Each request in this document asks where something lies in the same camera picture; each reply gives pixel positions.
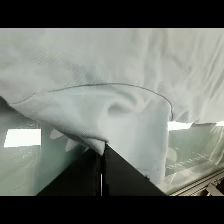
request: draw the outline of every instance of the seam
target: seam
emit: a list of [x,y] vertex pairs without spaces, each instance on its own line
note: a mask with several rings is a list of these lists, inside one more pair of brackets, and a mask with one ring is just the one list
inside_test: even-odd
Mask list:
[[[170,113],[171,113],[171,118],[170,118],[170,121],[173,120],[173,106],[172,106],[172,103],[163,95],[157,93],[157,92],[154,92],[153,90],[150,90],[150,89],[147,89],[145,87],[142,87],[142,86],[136,86],[136,85],[132,85],[132,84],[125,84],[125,83],[97,83],[97,84],[83,84],[83,85],[78,85],[78,86],[69,86],[69,87],[65,87],[65,88],[61,88],[61,89],[53,89],[53,90],[49,90],[49,91],[46,91],[46,92],[58,92],[58,91],[62,91],[62,90],[66,90],[66,89],[72,89],[72,88],[79,88],[79,87],[93,87],[93,86],[106,86],[106,85],[119,85],[119,86],[130,86],[130,87],[136,87],[136,88],[139,88],[139,89],[143,89],[143,90],[146,90],[146,91],[149,91],[151,93],[154,93],[156,94],[157,96],[160,96],[162,97],[163,99],[165,99],[169,104],[170,104]],[[41,92],[37,92],[37,93],[33,93],[32,95],[30,95],[29,97],[19,101],[19,102],[16,102],[16,103],[10,103],[10,105],[16,105],[16,104],[20,104],[20,103],[23,103],[25,102],[26,100],[32,98],[33,96],[41,93]]]

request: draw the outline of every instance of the cloth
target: cloth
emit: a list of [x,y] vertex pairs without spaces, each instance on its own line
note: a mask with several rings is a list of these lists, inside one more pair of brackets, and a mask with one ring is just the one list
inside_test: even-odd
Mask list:
[[0,96],[159,183],[167,122],[223,113],[223,29],[2,29]]

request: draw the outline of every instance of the white fabric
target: white fabric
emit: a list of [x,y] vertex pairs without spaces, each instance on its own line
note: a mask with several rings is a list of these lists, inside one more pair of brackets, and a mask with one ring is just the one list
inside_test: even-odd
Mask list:
[[223,29],[2,29],[0,95],[154,183],[167,122],[224,120]]

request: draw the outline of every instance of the reflective surface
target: reflective surface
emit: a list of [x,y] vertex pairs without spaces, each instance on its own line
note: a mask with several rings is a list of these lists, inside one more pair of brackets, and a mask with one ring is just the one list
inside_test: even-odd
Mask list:
[[84,150],[0,98],[0,195],[36,195]]
[[166,177],[158,185],[167,194],[224,168],[224,127],[193,124],[188,128],[169,133]]

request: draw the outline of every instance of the black object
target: black object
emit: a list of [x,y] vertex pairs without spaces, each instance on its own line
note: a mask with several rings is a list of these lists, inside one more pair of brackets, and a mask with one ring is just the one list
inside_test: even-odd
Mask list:
[[165,196],[107,144],[102,157],[88,150],[38,196]]

